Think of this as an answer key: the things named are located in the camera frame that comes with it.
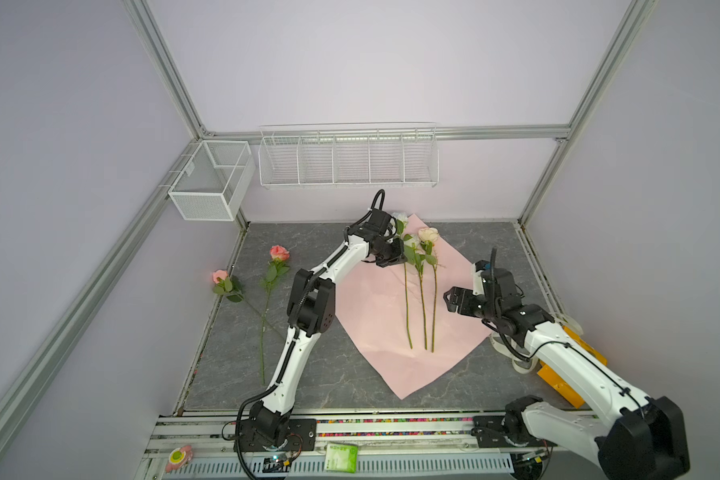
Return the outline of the aluminium enclosure frame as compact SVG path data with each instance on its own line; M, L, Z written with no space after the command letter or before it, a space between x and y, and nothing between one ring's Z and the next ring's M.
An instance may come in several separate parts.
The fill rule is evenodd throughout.
M566 122L624 1L153 1L202 124ZM120 1L0 1L0 400L190 132Z

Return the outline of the yellow snack bag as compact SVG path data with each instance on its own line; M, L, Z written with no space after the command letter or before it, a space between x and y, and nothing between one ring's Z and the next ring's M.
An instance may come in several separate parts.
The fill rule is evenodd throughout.
M596 349L586 343L580 335L568 326L564 325L563 330L585 351L593 355L603 365L608 365L608 360ZM541 368L537 375L550 385L557 393L559 393L573 408L580 409L586 401L579 395L573 387L565 381L553 368L546 363L540 363Z

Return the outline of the red pink fake rose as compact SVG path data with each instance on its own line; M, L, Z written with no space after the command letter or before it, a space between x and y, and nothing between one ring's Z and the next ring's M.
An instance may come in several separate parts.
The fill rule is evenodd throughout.
M265 383L265 355L264 340L265 333L268 329L268 313L271 303L272 292L279 283L280 279L289 271L288 261L290 252L282 245L274 245L269 250L270 260L267 264L266 272L260 280L260 286L265 292L264 310L260 314L260 333L259 333L259 366L260 377L262 383Z

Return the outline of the white mesh box basket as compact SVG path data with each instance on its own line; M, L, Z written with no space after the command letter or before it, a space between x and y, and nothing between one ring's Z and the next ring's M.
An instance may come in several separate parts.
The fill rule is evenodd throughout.
M169 189L184 220L235 221L256 171L245 141L202 140Z

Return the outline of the cream printed ribbon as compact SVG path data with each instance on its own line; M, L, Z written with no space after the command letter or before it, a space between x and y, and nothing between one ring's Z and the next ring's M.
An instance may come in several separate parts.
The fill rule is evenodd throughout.
M510 359L513 369L519 374L533 373L538 367L539 360L535 357L530 360L523 360L514 355L510 348L501 340L499 333L492 333L489 336L490 344L496 352Z

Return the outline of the pink green round toy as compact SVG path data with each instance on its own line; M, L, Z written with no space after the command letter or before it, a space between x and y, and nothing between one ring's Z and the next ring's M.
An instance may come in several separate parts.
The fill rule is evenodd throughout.
M166 466L165 472L170 473L183 468L189 464L193 459L193 449L191 445L184 445L171 451Z

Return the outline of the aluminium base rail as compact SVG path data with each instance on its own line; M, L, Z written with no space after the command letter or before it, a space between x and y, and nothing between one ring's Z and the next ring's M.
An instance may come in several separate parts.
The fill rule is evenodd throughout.
M546 403L526 409L535 419L560 420L550 432L536 429L536 436L509 441L508 414L503 411L403 410L403 411L328 411L294 414L280 441L271 441L256 433L247 420L236 431L233 412L210 412L205 416L164 417L157 421L142 456L166 457L173 450L190 446L197 456L224 456L235 453L234 441L242 439L245 453L278 450L318 452L330 443L364 446L371 450L474 450L521 449L540 447L545 442L560 446L562 432L604 437L609 432L591 410L558 410Z

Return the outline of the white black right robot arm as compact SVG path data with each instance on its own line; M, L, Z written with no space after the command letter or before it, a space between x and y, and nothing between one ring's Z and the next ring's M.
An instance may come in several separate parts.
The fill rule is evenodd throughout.
M443 295L449 312L480 319L506 356L552 368L594 412L595 420L538 396L510 402L493 430L509 445L546 441L589 460L609 479L676 479L690 470L684 415L667 397L653 398L587 352L555 317L526 304L512 273L496 260L474 266L470 289Z

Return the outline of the pink purple wrapping paper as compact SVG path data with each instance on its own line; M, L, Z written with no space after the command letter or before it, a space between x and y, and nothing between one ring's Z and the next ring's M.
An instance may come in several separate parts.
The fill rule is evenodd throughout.
M443 294L473 286L474 265L445 239L436 270L362 263L337 287L337 317L360 354L403 400L464 360L488 337L480 320L447 311Z

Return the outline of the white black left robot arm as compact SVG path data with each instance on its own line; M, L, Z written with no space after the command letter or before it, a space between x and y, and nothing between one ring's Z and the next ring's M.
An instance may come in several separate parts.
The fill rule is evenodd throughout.
M318 340L336 319L337 286L362 263L386 268L406 261L396 220L384 210L386 192L374 195L367 212L344 229L343 241L326 260L294 277L287 308L288 330L273 378L263 392L242 402L230 438L238 451L250 433L270 447L288 437L299 382Z

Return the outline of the green small packet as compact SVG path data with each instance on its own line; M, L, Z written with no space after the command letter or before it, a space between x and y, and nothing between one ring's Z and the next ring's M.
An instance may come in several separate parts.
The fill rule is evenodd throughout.
M330 443L325 449L324 470L350 473L357 471L359 448L355 445Z

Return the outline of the cream fake rose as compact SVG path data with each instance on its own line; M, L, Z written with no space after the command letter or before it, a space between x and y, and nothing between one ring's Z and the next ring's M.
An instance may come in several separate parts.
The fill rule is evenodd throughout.
M438 258L435 251L435 244L440 239L439 231L434 227L426 227L419 231L420 246L424 252L425 261L433 271L433 302L432 302L432 325L430 351L435 352L436 320L437 320L437 293L438 293Z

